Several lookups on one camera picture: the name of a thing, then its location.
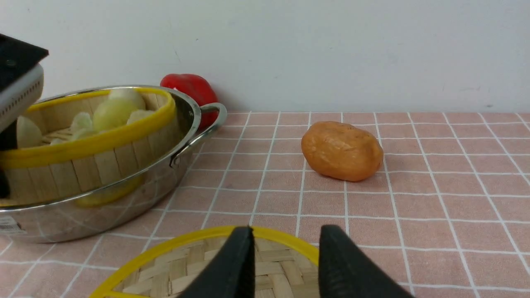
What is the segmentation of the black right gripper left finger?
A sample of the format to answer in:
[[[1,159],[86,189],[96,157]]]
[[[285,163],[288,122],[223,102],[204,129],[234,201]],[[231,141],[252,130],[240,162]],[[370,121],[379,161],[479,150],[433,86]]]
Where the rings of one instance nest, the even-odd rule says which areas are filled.
[[[254,235],[249,226],[233,229],[217,255],[180,298],[253,298],[255,294]]]

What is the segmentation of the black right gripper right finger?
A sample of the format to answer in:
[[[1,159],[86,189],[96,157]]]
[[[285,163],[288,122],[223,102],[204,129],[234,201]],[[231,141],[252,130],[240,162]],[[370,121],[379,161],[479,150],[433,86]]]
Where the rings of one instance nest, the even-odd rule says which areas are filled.
[[[318,285],[322,298],[412,298],[337,225],[320,229]]]

